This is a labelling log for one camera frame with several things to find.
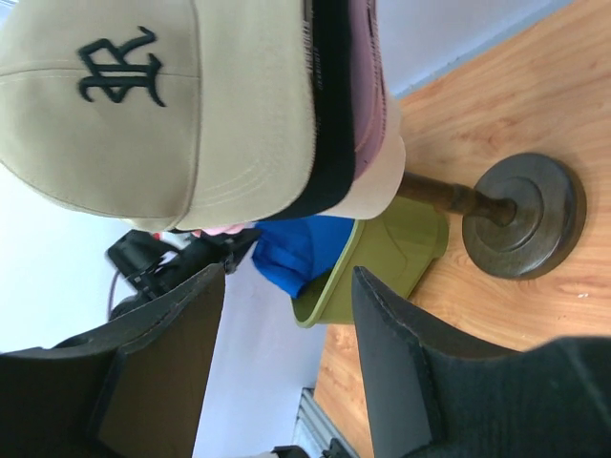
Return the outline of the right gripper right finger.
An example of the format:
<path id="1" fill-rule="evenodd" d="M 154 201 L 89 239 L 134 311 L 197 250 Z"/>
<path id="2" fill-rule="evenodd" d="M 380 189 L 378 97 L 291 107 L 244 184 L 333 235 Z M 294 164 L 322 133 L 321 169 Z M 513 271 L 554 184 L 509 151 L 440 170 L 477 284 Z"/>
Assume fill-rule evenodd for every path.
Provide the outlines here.
<path id="1" fill-rule="evenodd" d="M 608 338 L 514 351 L 441 321 L 363 267 L 351 300 L 376 456 L 609 455 Z"/>

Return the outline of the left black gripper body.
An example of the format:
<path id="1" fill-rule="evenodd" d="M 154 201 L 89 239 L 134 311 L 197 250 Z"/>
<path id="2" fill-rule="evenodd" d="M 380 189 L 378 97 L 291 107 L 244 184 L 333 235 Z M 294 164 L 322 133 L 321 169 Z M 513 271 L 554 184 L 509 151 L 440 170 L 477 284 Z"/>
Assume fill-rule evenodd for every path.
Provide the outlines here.
<path id="1" fill-rule="evenodd" d="M 172 291 L 211 264 L 234 273 L 261 231 L 242 230 L 235 235 L 191 236 L 183 248 L 131 230 L 106 252 L 120 275 L 137 291 L 132 301 L 147 303 Z"/>

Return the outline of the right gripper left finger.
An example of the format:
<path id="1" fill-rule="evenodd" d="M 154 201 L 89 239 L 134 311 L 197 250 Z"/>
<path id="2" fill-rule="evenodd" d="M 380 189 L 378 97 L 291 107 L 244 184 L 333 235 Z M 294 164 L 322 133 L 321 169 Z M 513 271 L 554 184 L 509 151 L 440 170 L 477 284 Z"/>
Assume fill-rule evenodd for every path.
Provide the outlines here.
<path id="1" fill-rule="evenodd" d="M 5 457 L 189 457 L 221 320 L 217 264 L 52 347 L 1 357 Z"/>

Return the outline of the blue item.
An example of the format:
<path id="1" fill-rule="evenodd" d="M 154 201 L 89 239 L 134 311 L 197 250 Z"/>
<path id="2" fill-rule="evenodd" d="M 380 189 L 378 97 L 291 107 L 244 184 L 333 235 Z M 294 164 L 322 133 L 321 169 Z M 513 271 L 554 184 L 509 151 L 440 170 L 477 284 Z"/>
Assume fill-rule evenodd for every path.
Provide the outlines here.
<path id="1" fill-rule="evenodd" d="M 334 267 L 353 225 L 352 219 L 326 216 L 258 222 L 252 261 L 263 277 L 297 299 Z"/>

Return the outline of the beige and black cap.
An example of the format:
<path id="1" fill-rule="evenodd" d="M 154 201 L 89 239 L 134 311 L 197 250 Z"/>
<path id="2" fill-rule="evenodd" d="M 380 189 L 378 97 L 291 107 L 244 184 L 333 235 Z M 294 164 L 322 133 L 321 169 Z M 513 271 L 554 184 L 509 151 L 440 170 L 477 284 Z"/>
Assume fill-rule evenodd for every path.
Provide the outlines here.
<path id="1" fill-rule="evenodd" d="M 299 1 L 21 1 L 1 28 L 1 162 L 71 210 L 160 232 L 303 192 L 315 128 Z"/>

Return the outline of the pink baseball cap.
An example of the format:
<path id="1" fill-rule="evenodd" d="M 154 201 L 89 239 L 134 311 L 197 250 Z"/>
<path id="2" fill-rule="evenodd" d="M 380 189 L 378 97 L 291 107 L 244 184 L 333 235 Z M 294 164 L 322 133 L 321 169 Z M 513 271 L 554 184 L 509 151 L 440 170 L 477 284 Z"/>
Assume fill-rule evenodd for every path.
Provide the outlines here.
<path id="1" fill-rule="evenodd" d="M 176 227 L 266 220 L 305 189 L 315 156 L 315 113 L 303 2 L 190 3 L 200 65 L 199 156 Z M 387 95 L 375 5 L 348 2 L 354 182 L 381 149 Z"/>

